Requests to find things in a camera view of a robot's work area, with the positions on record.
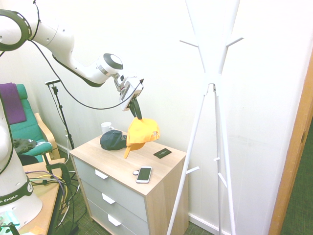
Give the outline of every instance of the floor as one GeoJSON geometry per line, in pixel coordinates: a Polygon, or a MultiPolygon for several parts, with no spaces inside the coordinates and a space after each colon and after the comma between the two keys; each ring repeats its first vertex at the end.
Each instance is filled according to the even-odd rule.
{"type": "Polygon", "coordinates": [[[280,235],[313,234],[313,125],[294,181],[280,235]]]}
{"type": "MultiPolygon", "coordinates": [[[[67,154],[64,152],[60,151],[60,155],[62,158],[66,158],[67,154]]],[[[71,161],[69,160],[67,162],[67,167],[68,169],[74,170],[73,165],[71,161]]],[[[74,185],[78,185],[77,181],[72,181],[74,185]]],[[[76,191],[75,186],[71,187],[73,193],[76,191]]],[[[90,220],[90,216],[86,211],[86,204],[84,201],[84,198],[80,192],[73,197],[74,199],[74,221],[78,221],[78,231],[75,233],[75,235],[110,235],[106,230],[104,230],[100,225],[98,225],[96,222],[90,220]]],[[[68,210],[68,213],[66,217],[64,218],[64,221],[61,223],[61,225],[58,227],[56,232],[64,234],[64,227],[65,223],[67,221],[72,221],[73,220],[73,207],[70,207],[68,210]]],[[[184,235],[212,235],[212,233],[209,233],[208,231],[198,227],[197,225],[189,222],[189,227],[186,230],[184,235]]]]}

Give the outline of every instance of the wooden door frame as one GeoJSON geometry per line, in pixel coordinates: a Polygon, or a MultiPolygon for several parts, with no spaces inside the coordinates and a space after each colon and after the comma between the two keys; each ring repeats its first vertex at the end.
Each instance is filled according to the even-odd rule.
{"type": "Polygon", "coordinates": [[[274,212],[269,228],[269,235],[280,235],[296,178],[304,145],[308,136],[313,116],[313,51],[305,78],[297,117],[287,151],[286,162],[281,178],[274,212]]]}

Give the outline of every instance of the purple cloth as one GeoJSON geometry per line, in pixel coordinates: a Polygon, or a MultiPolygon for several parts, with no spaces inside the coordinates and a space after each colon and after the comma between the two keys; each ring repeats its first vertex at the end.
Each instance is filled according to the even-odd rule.
{"type": "Polygon", "coordinates": [[[0,84],[0,94],[9,124],[26,121],[25,112],[16,85],[13,83],[0,84]]]}

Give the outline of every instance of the small black case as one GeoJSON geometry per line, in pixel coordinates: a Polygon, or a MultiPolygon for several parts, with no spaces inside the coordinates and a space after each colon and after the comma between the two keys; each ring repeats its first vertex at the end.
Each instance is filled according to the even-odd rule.
{"type": "Polygon", "coordinates": [[[170,150],[168,150],[167,148],[164,148],[164,149],[156,152],[154,155],[161,159],[170,153],[171,153],[170,150]]]}

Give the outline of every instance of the tripod stand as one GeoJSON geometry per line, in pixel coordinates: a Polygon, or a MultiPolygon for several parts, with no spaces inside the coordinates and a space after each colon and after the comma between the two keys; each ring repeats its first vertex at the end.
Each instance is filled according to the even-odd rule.
{"type": "Polygon", "coordinates": [[[223,93],[221,91],[221,77],[222,77],[222,72],[223,72],[223,67],[224,63],[226,60],[226,55],[227,55],[227,50],[228,47],[237,43],[238,41],[242,40],[243,38],[237,38],[237,39],[231,39],[231,34],[232,30],[235,24],[236,16],[237,16],[237,11],[239,8],[239,3],[240,0],[233,0],[231,3],[231,6],[229,8],[230,14],[226,15],[226,20],[224,22],[224,33],[223,33],[223,38],[222,38],[222,44],[221,44],[221,51],[220,54],[218,55],[218,65],[216,68],[209,67],[209,64],[207,61],[205,61],[203,55],[205,53],[205,43],[203,39],[201,38],[201,34],[199,33],[199,25],[196,25],[195,22],[193,21],[193,18],[196,16],[195,14],[193,15],[192,9],[190,9],[190,4],[192,1],[186,1],[189,17],[191,20],[191,24],[195,33],[195,36],[198,41],[198,45],[194,45],[188,42],[189,45],[195,46],[199,49],[203,69],[204,69],[204,75],[205,75],[205,82],[204,82],[204,91],[201,94],[200,97],[200,103],[199,107],[197,109],[193,127],[192,127],[192,133],[191,137],[189,140],[188,144],[188,149],[187,149],[187,154],[186,154],[186,159],[184,162],[181,178],[180,178],[180,183],[179,183],[179,188],[176,196],[176,200],[174,203],[174,208],[172,212],[172,216],[170,219],[170,224],[169,228],[167,231],[167,235],[171,234],[175,216],[177,213],[180,197],[182,194],[182,189],[184,186],[184,181],[186,178],[186,174],[190,173],[193,171],[193,169],[188,170],[188,165],[189,165],[189,160],[190,160],[190,154],[192,151],[193,143],[195,140],[197,128],[198,128],[198,123],[200,120],[200,115],[203,107],[203,102],[204,98],[208,93],[208,89],[210,85],[213,85],[213,91],[215,94],[215,116],[216,116],[216,135],[217,135],[217,157],[214,159],[214,161],[217,162],[217,168],[218,168],[218,198],[219,198],[219,235],[222,234],[222,184],[227,188],[227,194],[228,194],[228,206],[229,206],[229,216],[230,216],[230,226],[231,226],[231,234],[236,235],[236,229],[235,229],[235,219],[234,219],[234,208],[233,208],[233,197],[232,197],[232,187],[231,187],[231,178],[230,178],[230,167],[229,167],[229,153],[228,153],[228,141],[227,141],[227,131],[226,131],[226,121],[225,121],[225,113],[224,113],[224,105],[223,105],[223,93]],[[223,156],[221,154],[221,145],[223,145],[223,156]],[[226,171],[226,179],[223,177],[221,170],[221,159],[224,157],[224,164],[225,164],[225,171],[226,171]]]}
{"type": "Polygon", "coordinates": [[[62,115],[62,118],[61,118],[61,119],[62,119],[62,122],[63,122],[63,124],[64,124],[64,126],[65,126],[65,129],[66,129],[66,132],[67,132],[67,137],[68,137],[70,146],[71,146],[72,149],[74,149],[75,146],[74,146],[74,142],[73,142],[73,139],[72,139],[72,135],[69,133],[68,126],[67,126],[67,122],[66,122],[66,120],[65,120],[65,116],[64,116],[64,113],[63,113],[63,110],[62,110],[63,106],[61,105],[60,100],[59,100],[59,97],[58,97],[58,91],[59,91],[59,90],[58,90],[58,88],[54,85],[54,83],[56,83],[56,82],[58,82],[58,81],[59,81],[59,80],[53,81],[53,83],[51,83],[51,84],[52,84],[52,89],[53,89],[53,92],[54,92],[54,94],[55,94],[55,96],[56,96],[56,98],[57,98],[57,101],[58,101],[59,109],[60,109],[60,112],[61,112],[61,115],[62,115]]]}

